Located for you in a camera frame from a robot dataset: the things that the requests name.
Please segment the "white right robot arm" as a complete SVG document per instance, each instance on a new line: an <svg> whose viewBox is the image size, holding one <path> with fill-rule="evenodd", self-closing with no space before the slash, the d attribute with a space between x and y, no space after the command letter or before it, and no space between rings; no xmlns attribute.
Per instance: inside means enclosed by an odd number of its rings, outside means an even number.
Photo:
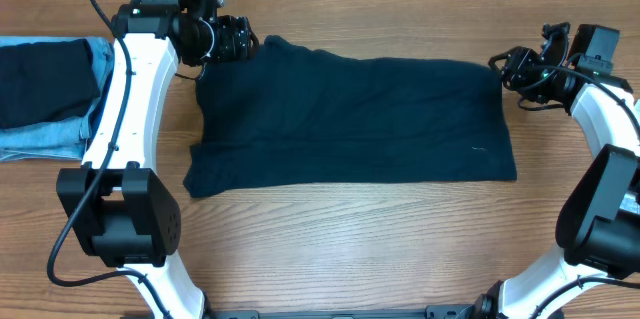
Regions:
<svg viewBox="0 0 640 319"><path fill-rule="evenodd" d="M629 288L639 270L639 102L613 74L620 32L546 24L539 52L515 47L492 57L505 89L533 111L562 108L581 130L593 162L562 207L555 245L519 275L499 281L452 318L559 318L601 285Z"/></svg>

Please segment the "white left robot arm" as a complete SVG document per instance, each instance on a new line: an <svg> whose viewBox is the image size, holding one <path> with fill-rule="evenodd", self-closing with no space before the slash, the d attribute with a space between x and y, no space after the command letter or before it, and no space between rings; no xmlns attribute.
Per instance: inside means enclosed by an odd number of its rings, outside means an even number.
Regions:
<svg viewBox="0 0 640 319"><path fill-rule="evenodd" d="M179 255L179 205L156 172L156 147L171 80L180 65L251 58L259 42L244 17L219 16L225 0L131 0L106 19L114 69L98 130L56 191L85 254L106 277L126 277L155 318L209 318L206 294Z"/></svg>

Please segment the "dark navy t-shirt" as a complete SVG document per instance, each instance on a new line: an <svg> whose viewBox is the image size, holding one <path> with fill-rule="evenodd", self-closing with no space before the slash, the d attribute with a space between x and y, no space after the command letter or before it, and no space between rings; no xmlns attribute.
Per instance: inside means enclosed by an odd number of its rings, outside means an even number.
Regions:
<svg viewBox="0 0 640 319"><path fill-rule="evenodd" d="M194 198L309 183L513 181L501 85L484 66L352 59L268 37L206 69L183 184Z"/></svg>

